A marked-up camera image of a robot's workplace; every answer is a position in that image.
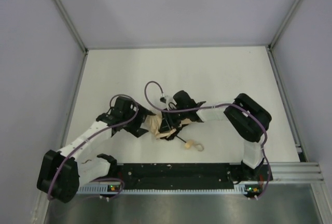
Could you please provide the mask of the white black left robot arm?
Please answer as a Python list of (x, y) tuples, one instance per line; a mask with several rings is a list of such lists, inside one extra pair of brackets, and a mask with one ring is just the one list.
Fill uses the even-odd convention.
[(141, 126), (155, 113), (132, 98), (118, 95), (114, 106), (97, 116), (88, 129), (70, 144), (45, 153), (37, 180), (37, 189), (47, 194), (49, 200), (67, 203), (79, 187), (92, 181), (114, 178), (117, 160), (95, 150), (117, 132), (125, 130), (135, 137), (147, 133)]

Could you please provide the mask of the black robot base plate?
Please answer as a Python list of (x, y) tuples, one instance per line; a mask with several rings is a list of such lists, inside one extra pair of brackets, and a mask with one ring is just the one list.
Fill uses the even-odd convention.
[(232, 189), (273, 180), (268, 165), (252, 169), (244, 163), (124, 163), (112, 165), (106, 176), (123, 180), (127, 190)]

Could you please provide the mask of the beige and black folding umbrella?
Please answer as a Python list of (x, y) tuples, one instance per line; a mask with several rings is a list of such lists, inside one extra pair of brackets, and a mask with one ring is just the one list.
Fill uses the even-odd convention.
[(175, 138), (183, 142), (185, 149), (194, 148), (198, 152), (204, 151), (204, 146), (193, 139), (183, 139), (179, 136), (180, 131), (193, 123), (190, 119), (186, 118), (179, 122), (174, 122), (171, 117), (166, 113), (148, 116), (146, 123), (149, 126), (150, 132), (156, 139), (164, 139), (166, 141), (174, 140)]

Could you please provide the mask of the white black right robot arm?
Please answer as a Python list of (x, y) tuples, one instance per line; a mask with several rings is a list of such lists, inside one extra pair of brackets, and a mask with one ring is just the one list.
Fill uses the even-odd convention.
[(271, 115), (245, 93), (239, 94), (226, 108), (205, 106), (205, 101), (195, 102), (184, 90), (173, 97), (162, 96), (160, 102), (166, 108), (161, 112), (158, 133), (162, 139), (173, 140), (180, 131), (191, 123), (228, 120), (245, 140), (244, 156), (241, 161), (242, 178), (263, 179), (260, 171), (264, 155), (260, 139), (269, 129)]

